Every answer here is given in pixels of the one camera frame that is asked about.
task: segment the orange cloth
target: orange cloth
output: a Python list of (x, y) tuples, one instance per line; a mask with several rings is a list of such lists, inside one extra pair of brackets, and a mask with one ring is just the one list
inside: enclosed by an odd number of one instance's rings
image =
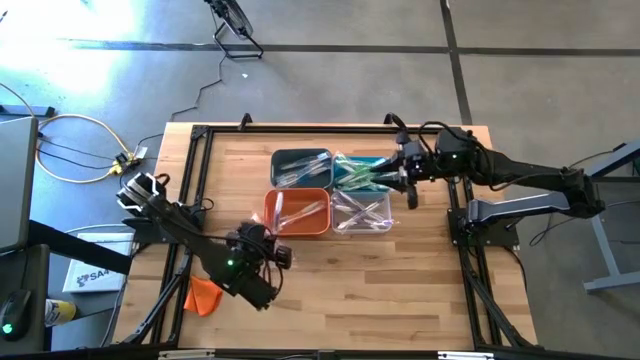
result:
[(207, 316), (218, 308), (221, 299), (222, 290), (216, 284), (191, 275), (191, 288), (184, 302), (185, 310)]

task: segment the yellow object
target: yellow object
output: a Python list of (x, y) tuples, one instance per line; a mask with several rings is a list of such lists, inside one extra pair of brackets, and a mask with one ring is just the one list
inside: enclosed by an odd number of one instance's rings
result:
[[(59, 120), (59, 119), (63, 119), (63, 118), (76, 118), (76, 119), (83, 119), (83, 120), (87, 120), (87, 121), (91, 121), (93, 123), (96, 123), (100, 126), (102, 126), (103, 128), (105, 128), (111, 135), (113, 135), (113, 137), (116, 139), (116, 141), (118, 142), (118, 144), (120, 144), (120, 146), (122, 147), (122, 149), (124, 150), (124, 152), (127, 154), (127, 159), (128, 162), (130, 163), (131, 161), (134, 160), (134, 154), (129, 151), (129, 149), (127, 149), (127, 147), (124, 145), (124, 143), (122, 142), (122, 140), (120, 140), (120, 137), (118, 137), (118, 135), (111, 130), (111, 128), (103, 123), (102, 121), (98, 120), (98, 119), (94, 119), (92, 117), (89, 116), (85, 116), (85, 115), (79, 115), (79, 114), (62, 114), (62, 115), (56, 115), (50, 119), (47, 120), (43, 120), (40, 122), (40, 124), (38, 125), (38, 130), (43, 129), (45, 126), (49, 125), (51, 122)], [(73, 184), (90, 184), (90, 183), (94, 183), (100, 180), (104, 180), (106, 179), (109, 175), (115, 175), (115, 174), (120, 174), (122, 173), (122, 167), (120, 166), (120, 164), (118, 164), (117, 161), (114, 160), (113, 162), (113, 167), (111, 169), (109, 169), (109, 171), (98, 177), (95, 179), (89, 179), (89, 180), (74, 180), (74, 179), (67, 179), (67, 178), (63, 178), (61, 176), (58, 176), (54, 173), (52, 173), (49, 169), (47, 169), (43, 164), (42, 161), (40, 161), (40, 152), (36, 151), (36, 163), (38, 164), (38, 166), (40, 166), (40, 168), (46, 172), (47, 174), (49, 174), (50, 176), (52, 176), (55, 179), (58, 179), (60, 181), (66, 181), (66, 182), (70, 182)]]
[(44, 324), (47, 327), (62, 325), (76, 316), (76, 305), (62, 300), (47, 299), (45, 304)]

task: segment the orange object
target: orange object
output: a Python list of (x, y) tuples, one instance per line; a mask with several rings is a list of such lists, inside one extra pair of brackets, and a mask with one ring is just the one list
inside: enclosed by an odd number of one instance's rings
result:
[(216, 284), (191, 275), (191, 288), (184, 302), (185, 310), (207, 316), (218, 308), (221, 299), (222, 290)]
[(331, 212), (329, 211), (329, 193), (323, 189), (299, 188), (271, 190), (264, 197), (264, 221), (268, 227), (273, 226), (273, 216), (278, 198), (282, 192), (282, 213), (280, 218), (293, 215), (310, 204), (321, 201), (325, 207), (317, 213), (305, 216), (278, 232), (278, 236), (320, 235), (329, 229)]

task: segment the clear plastic bowl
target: clear plastic bowl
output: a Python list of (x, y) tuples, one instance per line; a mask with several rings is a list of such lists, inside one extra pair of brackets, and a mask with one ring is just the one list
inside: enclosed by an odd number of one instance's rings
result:
[(363, 222), (358, 222), (356, 225), (351, 225), (346, 229), (340, 229), (339, 226), (341, 223), (348, 221), (353, 215), (347, 214), (344, 211), (336, 210), (334, 208), (335, 198), (338, 196), (337, 192), (334, 192), (331, 196), (331, 227), (333, 231), (341, 234), (341, 235), (350, 235), (350, 234), (383, 234), (387, 231), (391, 230), (393, 219), (391, 218), (391, 201), (389, 199), (389, 194), (386, 192), (344, 192), (348, 196), (352, 197), (354, 200), (358, 201), (365, 208), (378, 200), (382, 199), (382, 203), (373, 210), (376, 214), (379, 214), (385, 222), (388, 224), (377, 225), (377, 228), (372, 227)]

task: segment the yellow cable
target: yellow cable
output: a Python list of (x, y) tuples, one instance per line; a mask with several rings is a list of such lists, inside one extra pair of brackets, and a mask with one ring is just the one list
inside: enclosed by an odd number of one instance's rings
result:
[[(45, 126), (47, 126), (48, 124), (50, 124), (51, 122), (55, 121), (55, 120), (59, 120), (59, 119), (63, 119), (63, 118), (77, 118), (77, 119), (83, 119), (83, 120), (87, 120), (87, 121), (91, 121), (95, 124), (98, 124), (100, 126), (102, 126), (103, 128), (105, 128), (118, 142), (118, 144), (120, 144), (120, 146), (122, 147), (122, 149), (124, 150), (124, 152), (127, 154), (127, 158), (129, 159), (129, 161), (132, 161), (134, 159), (134, 154), (131, 153), (129, 151), (129, 149), (127, 149), (127, 147), (124, 145), (124, 143), (122, 142), (122, 140), (120, 140), (120, 137), (118, 137), (118, 135), (111, 130), (111, 128), (109, 126), (107, 126), (107, 124), (103, 123), (102, 121), (98, 120), (98, 119), (94, 119), (92, 117), (89, 116), (85, 116), (85, 115), (79, 115), (79, 114), (62, 114), (62, 115), (56, 115), (52, 118), (43, 120), (40, 122), (40, 124), (38, 125), (38, 129), (43, 129)], [(94, 182), (98, 182), (101, 180), (106, 179), (107, 177), (109, 177), (109, 175), (111, 174), (117, 174), (120, 171), (122, 171), (122, 167), (120, 167), (120, 165), (118, 165), (117, 163), (114, 164), (114, 166), (109, 169), (109, 171), (98, 177), (95, 179), (89, 179), (89, 180), (74, 180), (74, 179), (67, 179), (67, 178), (63, 178), (61, 176), (58, 176), (54, 173), (52, 173), (49, 169), (47, 169), (43, 164), (42, 161), (40, 161), (40, 151), (37, 151), (40, 149), (40, 144), (38, 144), (37, 148), (36, 148), (36, 163), (38, 164), (38, 166), (40, 166), (40, 168), (47, 174), (49, 174), (51, 177), (58, 179), (60, 181), (65, 181), (65, 182), (69, 182), (72, 184), (90, 184), (90, 183), (94, 183)]]

